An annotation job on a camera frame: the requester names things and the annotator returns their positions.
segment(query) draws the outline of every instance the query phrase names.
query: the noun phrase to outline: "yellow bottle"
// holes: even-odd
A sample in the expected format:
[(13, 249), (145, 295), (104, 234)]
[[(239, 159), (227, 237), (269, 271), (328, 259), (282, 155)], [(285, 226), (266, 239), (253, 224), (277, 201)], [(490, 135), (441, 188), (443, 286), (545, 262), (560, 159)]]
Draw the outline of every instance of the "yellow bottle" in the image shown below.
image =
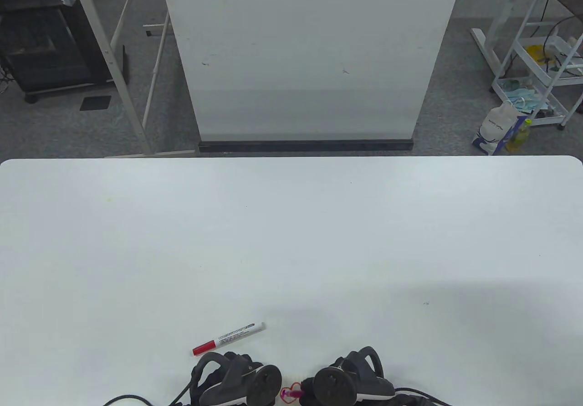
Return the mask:
[(506, 143), (506, 150), (510, 153), (517, 152), (524, 142), (527, 141), (528, 136), (531, 134), (531, 123), (532, 119), (526, 119), (522, 125), (520, 125), (517, 133), (512, 136), (512, 138)]

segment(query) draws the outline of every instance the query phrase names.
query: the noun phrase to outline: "black mat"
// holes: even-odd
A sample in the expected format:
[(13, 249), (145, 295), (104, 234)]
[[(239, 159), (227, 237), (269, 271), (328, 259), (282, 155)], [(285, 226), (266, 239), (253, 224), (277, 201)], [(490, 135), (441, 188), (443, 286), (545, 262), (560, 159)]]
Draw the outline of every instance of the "black mat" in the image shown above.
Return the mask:
[(111, 96), (88, 96), (83, 99), (80, 112), (90, 112), (91, 110), (106, 110), (109, 108)]

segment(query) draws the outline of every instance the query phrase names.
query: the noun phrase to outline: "floor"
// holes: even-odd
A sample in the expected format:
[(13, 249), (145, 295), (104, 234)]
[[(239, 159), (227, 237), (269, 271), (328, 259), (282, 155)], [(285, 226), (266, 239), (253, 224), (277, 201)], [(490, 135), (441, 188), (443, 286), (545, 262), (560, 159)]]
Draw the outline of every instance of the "floor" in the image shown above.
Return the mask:
[[(110, 34), (124, 1), (95, 0), (102, 23)], [(500, 54), (506, 52), (507, 39), (518, 27), (529, 1), (520, 0), (514, 10), (504, 31), (505, 43), (499, 47)], [(469, 29), (487, 29), (497, 6), (498, 0), (456, 0), (414, 132), (415, 145), (411, 152), (345, 154), (479, 154), (470, 145), (471, 139), (487, 112), (499, 105), (500, 100), (488, 91), (493, 75)], [(144, 109), (159, 41), (156, 37), (146, 37), (142, 24), (162, 22), (164, 10), (164, 0), (135, 0), (121, 37), (121, 43), (128, 46), (129, 87), (138, 113)], [(561, 6), (551, 3), (547, 16), (564, 13)], [(574, 102), (577, 91), (581, 89), (570, 89), (564, 97)], [(79, 111), (85, 96), (100, 94), (113, 96), (108, 110)], [(164, 50), (148, 121), (148, 138), (160, 152), (194, 149), (198, 143), (194, 112), (173, 37), (169, 37)], [(583, 115), (575, 114), (564, 131), (552, 126), (534, 128), (521, 153), (568, 154), (583, 160), (582, 144)], [(34, 105), (23, 102), (23, 94), (14, 84), (0, 95), (0, 162), (13, 158), (90, 158), (139, 152), (114, 89), (52, 96)]]

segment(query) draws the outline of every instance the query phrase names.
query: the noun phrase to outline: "black cable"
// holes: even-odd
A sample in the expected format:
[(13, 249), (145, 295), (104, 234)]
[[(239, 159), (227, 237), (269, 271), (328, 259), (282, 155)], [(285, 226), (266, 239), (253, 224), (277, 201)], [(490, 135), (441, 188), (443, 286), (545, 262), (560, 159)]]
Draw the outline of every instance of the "black cable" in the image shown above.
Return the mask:
[(451, 406), (450, 404), (447, 404), (445, 401), (439, 400), (438, 398), (430, 396), (429, 394), (426, 394), (423, 391), (419, 391), (417, 389), (413, 389), (413, 388), (396, 388), (395, 389), (395, 392), (399, 392), (399, 391), (406, 391), (408, 393), (419, 394), (420, 396), (427, 398), (427, 400), (430, 400), (431, 402), (433, 402), (435, 404), (439, 404), (441, 406)]
[[(567, 58), (567, 54), (566, 54), (566, 53), (564, 53), (564, 52), (559, 52), (559, 54), (560, 54), (561, 56), (563, 56), (563, 57)], [(581, 59), (581, 58), (583, 58), (583, 57), (582, 57), (582, 56), (580, 56), (580, 55), (574, 55), (574, 56), (572, 56), (571, 58), (579, 58), (579, 59)]]
[(8, 67), (4, 63), (4, 58), (0, 57), (0, 81), (14, 81), (13, 77), (9, 77), (9, 72), (7, 72)]
[(190, 386), (192, 385), (192, 379), (190, 379), (190, 381), (188, 382), (188, 385), (186, 385), (186, 387), (182, 390), (182, 392), (178, 395), (178, 397), (176, 397), (171, 404), (169, 404), (169, 406), (174, 406), (175, 404), (177, 404), (177, 402), (179, 402), (179, 400), (182, 398), (182, 396), (184, 394), (186, 394), (186, 391), (188, 391), (190, 389)]
[[(561, 60), (555, 56), (554, 59), (558, 62), (558, 66), (559, 68), (561, 68), (563, 66), (563, 63), (561, 63)], [(583, 77), (583, 75), (578, 75), (577, 73), (573, 73), (570, 70), (566, 70), (564, 71), (565, 73), (568, 73), (569, 75), (573, 76), (573, 77)]]
[[(550, 1), (550, 0), (546, 0), (546, 2), (545, 2), (545, 8), (543, 8), (543, 14), (541, 14), (541, 20), (540, 20), (540, 21), (543, 21), (543, 20), (545, 20), (545, 14), (546, 14), (546, 10), (547, 10), (547, 7), (548, 7), (548, 2), (549, 2), (549, 1)], [(537, 33), (538, 33), (539, 29), (541, 29), (541, 27), (540, 27), (540, 26), (537, 26), (537, 28), (536, 28), (536, 29), (534, 30), (534, 32), (531, 34), (531, 36), (529, 37), (529, 39), (531, 39), (531, 38), (533, 38), (535, 35), (537, 35)], [(516, 60), (516, 57), (517, 57), (517, 56), (518, 56), (518, 54), (514, 54), (514, 55), (512, 56), (512, 58), (510, 58), (510, 62), (508, 63), (508, 67), (506, 67), (506, 70), (504, 71), (504, 75), (502, 75), (502, 76), (501, 76), (501, 79), (504, 79), (504, 78), (506, 78), (506, 76), (508, 75), (508, 72), (510, 72), (510, 69), (512, 69), (512, 65), (514, 64), (514, 60)]]
[(119, 397), (115, 397), (112, 398), (111, 400), (109, 400), (106, 404), (104, 404), (103, 406), (109, 406), (110, 404), (114, 404), (115, 402), (119, 401), (119, 400), (124, 400), (125, 398), (133, 398), (134, 400), (140, 400), (143, 404), (146, 404), (147, 406), (154, 406), (152, 403), (150, 403), (148, 400), (146, 400), (143, 397), (140, 396), (134, 396), (132, 394), (126, 394), (124, 396), (119, 396)]
[(14, 78), (4, 70), (4, 67), (2, 67), (2, 59), (0, 58), (0, 94), (8, 90), (11, 81), (14, 81)]
[[(179, 403), (179, 400), (183, 397), (183, 395), (186, 394), (186, 392), (190, 389), (191, 385), (192, 385), (192, 379), (190, 379), (190, 381), (188, 382), (188, 385), (186, 385), (186, 387), (182, 390), (182, 392), (178, 395), (178, 397), (176, 397), (175, 399), (172, 400), (172, 403), (170, 403), (169, 406), (177, 405)], [(135, 396), (133, 394), (125, 394), (123, 396), (112, 398), (103, 406), (110, 406), (110, 404), (114, 404), (115, 402), (117, 402), (119, 400), (124, 400), (125, 398), (133, 398), (134, 400), (140, 400), (146, 406), (154, 406), (152, 403), (150, 403), (145, 398), (140, 397), (140, 396)]]
[(575, 17), (577, 17), (577, 16), (569, 16), (569, 17), (566, 17), (564, 19), (561, 19), (560, 21), (558, 21), (557, 23), (555, 23), (552, 26), (552, 28), (550, 29), (550, 31), (548, 32), (548, 35), (546, 36), (546, 39), (545, 39), (545, 43), (543, 43), (543, 58), (545, 59), (547, 73), (548, 73), (548, 58), (546, 56), (546, 44), (548, 43), (548, 39), (550, 38), (550, 35), (552, 34), (552, 31), (554, 31), (554, 29), (556, 27), (558, 27), (558, 25), (560, 25), (561, 23), (563, 23), (563, 21), (567, 21), (567, 20), (572, 19), (572, 18), (575, 18)]

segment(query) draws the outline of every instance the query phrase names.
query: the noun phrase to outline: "whiteboard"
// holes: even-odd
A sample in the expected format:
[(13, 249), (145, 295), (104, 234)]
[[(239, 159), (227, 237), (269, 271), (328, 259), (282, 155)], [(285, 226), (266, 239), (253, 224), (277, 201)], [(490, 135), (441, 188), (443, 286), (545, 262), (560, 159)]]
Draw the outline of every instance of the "whiteboard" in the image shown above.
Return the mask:
[(455, 0), (166, 0), (204, 141), (410, 139)]

